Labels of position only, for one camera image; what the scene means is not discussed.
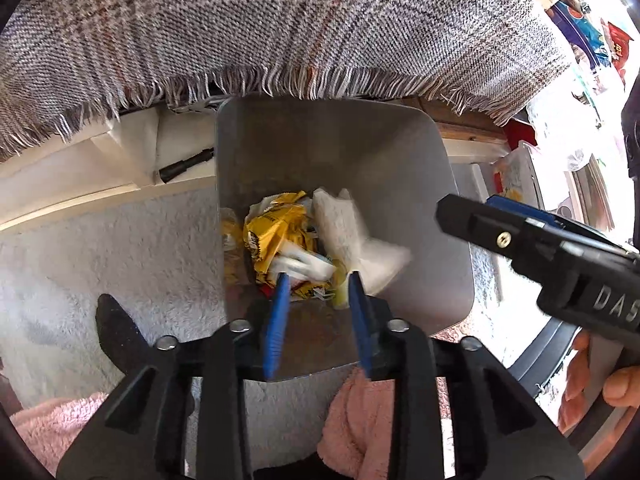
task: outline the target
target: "bolt head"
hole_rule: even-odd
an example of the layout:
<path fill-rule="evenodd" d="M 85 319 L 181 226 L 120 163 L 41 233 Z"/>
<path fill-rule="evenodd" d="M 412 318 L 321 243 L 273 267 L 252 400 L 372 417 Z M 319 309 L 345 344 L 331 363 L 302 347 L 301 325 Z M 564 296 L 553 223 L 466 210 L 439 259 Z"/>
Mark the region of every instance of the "bolt head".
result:
<path fill-rule="evenodd" d="M 245 319 L 236 319 L 229 324 L 229 330 L 237 334 L 248 332 L 249 330 L 251 330 L 251 323 L 249 323 Z"/>
<path fill-rule="evenodd" d="M 508 247 L 509 244 L 511 243 L 511 233 L 507 232 L 507 231 L 504 231 L 504 232 L 500 233 L 498 235 L 498 237 L 496 238 L 495 243 L 501 249 L 504 249 L 505 247 Z"/>
<path fill-rule="evenodd" d="M 173 350 L 177 346 L 178 340 L 172 335 L 163 335 L 156 341 L 156 348 L 158 350 Z"/>
<path fill-rule="evenodd" d="M 474 352 L 482 348 L 482 343 L 475 337 L 467 336 L 460 340 L 460 346 L 469 352 Z"/>
<path fill-rule="evenodd" d="M 391 332 L 406 332 L 409 330 L 409 324 L 404 319 L 391 319 L 386 324 Z"/>

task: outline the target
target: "foot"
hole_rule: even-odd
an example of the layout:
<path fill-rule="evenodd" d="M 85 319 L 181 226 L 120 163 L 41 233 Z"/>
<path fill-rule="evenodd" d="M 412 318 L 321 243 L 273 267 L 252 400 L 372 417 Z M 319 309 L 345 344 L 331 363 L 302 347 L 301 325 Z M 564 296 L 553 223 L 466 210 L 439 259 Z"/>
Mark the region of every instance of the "foot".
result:
<path fill-rule="evenodd" d="M 113 296 L 102 294 L 98 298 L 95 326 L 100 348 L 122 373 L 132 372 L 146 360 L 149 345 Z"/>

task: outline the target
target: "gold screw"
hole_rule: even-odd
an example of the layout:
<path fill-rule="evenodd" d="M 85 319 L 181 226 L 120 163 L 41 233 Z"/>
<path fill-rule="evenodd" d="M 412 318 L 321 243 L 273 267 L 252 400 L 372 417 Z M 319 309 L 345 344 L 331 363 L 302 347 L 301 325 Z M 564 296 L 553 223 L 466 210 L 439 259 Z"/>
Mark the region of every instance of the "gold screw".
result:
<path fill-rule="evenodd" d="M 508 233 L 507 231 L 500 233 L 498 235 L 498 238 L 496 239 L 495 243 L 501 249 L 504 249 L 505 247 L 508 247 L 509 244 L 511 243 L 511 233 Z"/>

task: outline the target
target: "pink fluffy fabric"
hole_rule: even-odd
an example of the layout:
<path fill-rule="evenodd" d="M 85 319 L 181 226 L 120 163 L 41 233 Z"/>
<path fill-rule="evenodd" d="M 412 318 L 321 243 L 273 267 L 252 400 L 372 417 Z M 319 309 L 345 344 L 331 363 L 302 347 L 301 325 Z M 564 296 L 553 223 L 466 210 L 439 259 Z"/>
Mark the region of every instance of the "pink fluffy fabric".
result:
<path fill-rule="evenodd" d="M 373 383 L 356 368 L 329 407 L 318 455 L 345 476 L 385 480 L 393 410 L 394 382 Z"/>
<path fill-rule="evenodd" d="M 65 451 L 106 397 L 93 394 L 87 399 L 48 400 L 15 413 L 11 421 L 35 457 L 55 476 Z"/>

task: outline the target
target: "human hand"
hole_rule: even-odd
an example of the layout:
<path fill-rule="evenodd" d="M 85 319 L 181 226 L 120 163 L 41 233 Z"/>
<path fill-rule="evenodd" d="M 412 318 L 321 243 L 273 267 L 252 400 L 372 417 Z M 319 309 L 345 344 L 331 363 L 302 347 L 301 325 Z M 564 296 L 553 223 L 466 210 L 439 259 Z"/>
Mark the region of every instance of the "human hand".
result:
<path fill-rule="evenodd" d="M 567 381 L 558 413 L 558 428 L 565 433 L 580 421 L 586 412 L 584 389 L 589 383 L 589 333 L 581 330 L 575 337 L 573 348 L 578 351 L 567 368 Z M 605 381 L 602 396 L 615 408 L 627 408 L 625 415 L 600 445 L 584 459 L 587 475 L 602 462 L 620 439 L 640 406 L 640 367 L 621 368 Z"/>

